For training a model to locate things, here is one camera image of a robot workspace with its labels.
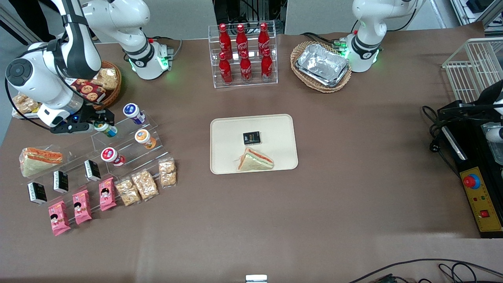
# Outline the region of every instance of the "wire basket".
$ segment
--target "wire basket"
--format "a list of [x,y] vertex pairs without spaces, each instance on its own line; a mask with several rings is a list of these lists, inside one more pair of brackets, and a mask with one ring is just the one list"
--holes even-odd
[[503,37],[468,39],[443,64],[456,100],[470,103],[503,79]]
[[295,66],[295,61],[297,61],[297,59],[300,57],[300,55],[302,55],[302,53],[304,52],[306,47],[310,44],[320,44],[326,50],[339,54],[339,52],[337,52],[335,49],[333,49],[332,47],[330,47],[324,43],[315,42],[315,41],[302,42],[301,44],[297,45],[297,47],[295,47],[293,49],[292,54],[290,55],[290,67],[292,68],[293,73],[303,83],[305,83],[308,87],[310,87],[314,90],[317,90],[319,92],[333,93],[333,92],[336,92],[336,91],[340,90],[341,88],[343,88],[343,86],[345,84],[347,84],[349,79],[351,78],[351,66],[349,67],[349,70],[346,72],[344,77],[341,79],[341,81],[339,82],[339,84],[337,84],[337,86],[335,88],[326,87],[322,83],[318,82],[317,80],[311,78],[310,76],[304,74],[303,72],[299,71],[299,69],[297,69],[297,67]]
[[115,69],[115,74],[117,76],[117,87],[111,91],[110,95],[108,95],[105,100],[101,101],[101,103],[103,105],[95,105],[94,106],[94,108],[96,110],[101,110],[105,107],[112,105],[112,103],[114,103],[114,101],[117,99],[117,97],[119,97],[119,93],[121,91],[121,84],[122,84],[121,71],[119,70],[119,68],[116,65],[114,65],[108,61],[102,61],[101,68],[114,68]]

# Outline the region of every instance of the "bottle cap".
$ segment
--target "bottle cap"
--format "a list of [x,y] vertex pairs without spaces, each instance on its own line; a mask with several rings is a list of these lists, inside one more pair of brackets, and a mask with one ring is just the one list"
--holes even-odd
[[241,59],[248,59],[248,50],[243,50],[241,52]]
[[101,152],[101,159],[105,162],[110,162],[116,160],[118,155],[117,150],[113,148],[106,148]]
[[146,144],[150,140],[150,133],[146,129],[140,129],[134,135],[134,139],[140,144]]
[[94,128],[97,131],[105,131],[107,129],[107,126],[108,126],[107,123],[102,123],[102,122],[98,122],[98,121],[94,122]]
[[124,115],[128,118],[134,118],[140,113],[140,108],[134,103],[128,103],[123,109]]

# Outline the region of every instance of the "red emergency stop button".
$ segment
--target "red emergency stop button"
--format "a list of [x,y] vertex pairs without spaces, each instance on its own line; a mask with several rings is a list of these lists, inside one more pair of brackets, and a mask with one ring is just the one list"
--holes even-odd
[[480,217],[482,217],[482,218],[489,217],[489,212],[487,210],[481,210],[480,211]]
[[475,174],[470,174],[463,178],[463,184],[471,189],[478,189],[480,187],[480,179]]

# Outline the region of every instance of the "wicker basket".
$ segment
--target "wicker basket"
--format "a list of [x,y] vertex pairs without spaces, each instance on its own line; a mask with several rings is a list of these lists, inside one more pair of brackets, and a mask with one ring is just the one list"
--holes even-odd
[[337,86],[335,88],[329,88],[329,87],[324,86],[322,83],[318,82],[317,80],[315,80],[315,79],[311,78],[310,76],[304,74],[303,72],[299,71],[299,69],[297,69],[297,67],[295,66],[295,61],[297,61],[297,59],[300,57],[300,55],[302,55],[302,53],[304,52],[306,47],[310,44],[315,44],[315,43],[320,44],[321,46],[326,48],[328,51],[337,53],[337,51],[335,49],[333,49],[332,47],[330,47],[324,43],[315,42],[315,41],[303,42],[303,43],[297,45],[297,47],[295,47],[293,49],[292,54],[290,55],[290,66],[292,68],[292,71],[293,71],[293,73],[295,73],[295,75],[303,83],[305,83],[308,87],[310,87],[314,90],[317,90],[317,91],[323,92],[323,93],[336,92],[336,91],[340,90],[341,88],[343,88],[343,86],[346,83],[348,83],[349,79],[351,78],[351,66],[349,67],[349,70],[346,72],[344,77],[341,79],[341,81],[339,82],[339,84],[337,84]]
[[101,68],[114,68],[115,69],[115,74],[117,75],[117,87],[111,91],[107,91],[107,98],[105,100],[100,101],[103,103],[103,105],[95,105],[94,108],[96,110],[101,110],[105,107],[110,106],[114,101],[119,97],[119,93],[121,91],[121,83],[122,83],[122,75],[121,75],[121,70],[114,64],[108,62],[108,61],[102,61],[101,62]]

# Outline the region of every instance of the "red button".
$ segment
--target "red button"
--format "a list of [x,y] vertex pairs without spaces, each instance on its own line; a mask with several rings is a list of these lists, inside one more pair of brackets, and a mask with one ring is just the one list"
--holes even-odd
[[477,181],[472,176],[466,176],[463,178],[463,183],[469,188],[473,188],[477,185]]
[[480,216],[482,218],[487,218],[487,217],[489,217],[489,212],[487,210],[481,210],[480,211]]

